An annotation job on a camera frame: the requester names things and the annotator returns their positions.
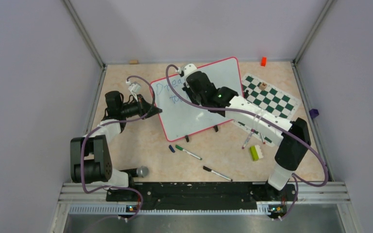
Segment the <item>white board with pink frame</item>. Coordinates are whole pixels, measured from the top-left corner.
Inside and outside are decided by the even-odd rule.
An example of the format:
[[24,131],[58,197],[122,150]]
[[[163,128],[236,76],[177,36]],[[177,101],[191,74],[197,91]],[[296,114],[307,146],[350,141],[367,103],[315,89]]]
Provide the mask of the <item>white board with pink frame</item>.
[[[239,95],[243,95],[239,63],[236,57],[200,65],[197,69],[205,73],[216,88],[226,86],[237,91]],[[158,116],[165,137],[170,142],[229,121],[219,114],[184,103],[170,89],[165,77],[151,82],[151,85],[155,92],[155,105],[162,109],[162,113]]]

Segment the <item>blue marker cap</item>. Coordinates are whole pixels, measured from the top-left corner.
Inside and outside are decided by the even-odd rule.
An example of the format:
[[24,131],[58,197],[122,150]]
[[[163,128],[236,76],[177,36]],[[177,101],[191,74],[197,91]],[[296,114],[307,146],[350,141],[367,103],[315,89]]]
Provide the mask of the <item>blue marker cap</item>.
[[169,145],[169,149],[170,149],[170,151],[171,151],[172,153],[175,153],[175,150],[174,150],[174,148],[172,147],[172,145]]

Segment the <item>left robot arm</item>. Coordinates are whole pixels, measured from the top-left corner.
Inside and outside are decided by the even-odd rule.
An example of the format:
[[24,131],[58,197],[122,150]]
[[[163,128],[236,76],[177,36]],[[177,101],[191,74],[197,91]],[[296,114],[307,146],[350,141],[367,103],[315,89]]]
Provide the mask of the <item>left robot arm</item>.
[[162,109],[145,101],[141,94],[124,101],[119,91],[105,94],[106,109],[100,124],[89,134],[70,141],[70,174],[74,183],[97,183],[118,187],[124,200],[136,196],[136,187],[130,184],[130,174],[113,168],[108,144],[123,132],[130,117],[150,118]]

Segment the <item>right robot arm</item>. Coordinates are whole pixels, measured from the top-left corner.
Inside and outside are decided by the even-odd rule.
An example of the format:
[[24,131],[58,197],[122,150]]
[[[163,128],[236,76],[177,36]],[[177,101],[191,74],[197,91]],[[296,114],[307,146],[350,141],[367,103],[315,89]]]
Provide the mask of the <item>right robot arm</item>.
[[243,123],[278,147],[265,193],[271,200],[280,199],[285,194],[284,186],[311,145],[306,121],[301,118],[291,121],[264,111],[231,88],[215,87],[202,71],[180,71],[180,75],[185,79],[182,90],[192,105]]

